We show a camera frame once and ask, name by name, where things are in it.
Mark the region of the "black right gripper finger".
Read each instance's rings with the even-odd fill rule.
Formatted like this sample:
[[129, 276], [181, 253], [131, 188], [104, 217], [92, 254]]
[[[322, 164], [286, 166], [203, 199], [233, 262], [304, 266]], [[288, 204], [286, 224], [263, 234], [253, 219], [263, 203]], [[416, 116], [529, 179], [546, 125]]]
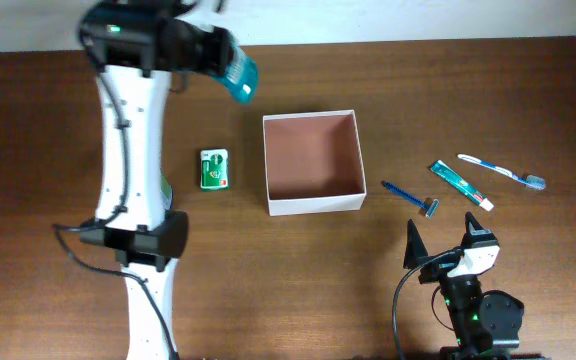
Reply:
[[484, 229], [471, 212], [465, 214], [466, 232], [461, 241], [462, 248], [479, 248], [494, 245], [494, 234]]
[[428, 251], [412, 219], [407, 222], [407, 240], [403, 268], [412, 270], [429, 259]]

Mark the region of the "blue mouthwash bottle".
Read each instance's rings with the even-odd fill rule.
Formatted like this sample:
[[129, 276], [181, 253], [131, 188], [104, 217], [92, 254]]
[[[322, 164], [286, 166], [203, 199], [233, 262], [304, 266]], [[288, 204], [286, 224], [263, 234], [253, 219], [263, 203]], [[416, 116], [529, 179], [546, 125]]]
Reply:
[[248, 104], [255, 97], [259, 83], [257, 64], [241, 47], [235, 45], [225, 73], [215, 80], [228, 90], [234, 100]]

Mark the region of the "clear purple soap bottle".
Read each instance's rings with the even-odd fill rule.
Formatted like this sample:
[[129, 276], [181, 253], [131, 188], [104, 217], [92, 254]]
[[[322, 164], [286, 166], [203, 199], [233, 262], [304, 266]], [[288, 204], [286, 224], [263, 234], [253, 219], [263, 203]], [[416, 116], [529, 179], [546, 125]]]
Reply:
[[173, 206], [173, 199], [174, 199], [174, 192], [172, 186], [168, 182], [167, 178], [164, 174], [161, 174], [161, 184], [160, 184], [160, 192], [162, 197], [162, 204], [166, 211], [172, 209]]

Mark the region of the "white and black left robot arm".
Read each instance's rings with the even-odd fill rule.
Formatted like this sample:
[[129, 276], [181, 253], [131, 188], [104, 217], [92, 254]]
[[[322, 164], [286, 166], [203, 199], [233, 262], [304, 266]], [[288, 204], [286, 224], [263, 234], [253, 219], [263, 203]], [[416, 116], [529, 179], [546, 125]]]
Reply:
[[115, 254], [126, 284], [132, 359], [175, 359], [174, 274], [189, 218], [173, 206], [162, 169], [163, 120], [174, 75], [215, 79], [238, 102], [258, 85], [257, 67], [214, 22], [221, 1], [102, 1], [78, 25], [96, 74], [103, 122], [102, 186], [81, 241]]

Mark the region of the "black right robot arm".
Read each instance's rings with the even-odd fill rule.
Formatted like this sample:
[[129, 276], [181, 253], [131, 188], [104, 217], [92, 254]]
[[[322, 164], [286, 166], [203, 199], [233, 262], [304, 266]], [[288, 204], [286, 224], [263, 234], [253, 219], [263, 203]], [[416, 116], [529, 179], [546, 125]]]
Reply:
[[484, 292], [479, 276], [491, 270], [500, 252], [497, 237], [465, 214], [465, 233], [453, 249], [431, 256], [413, 221], [407, 222], [403, 268], [419, 272], [421, 284], [438, 285], [449, 313], [455, 347], [443, 347], [441, 359], [509, 359], [519, 347], [524, 304], [501, 290]]

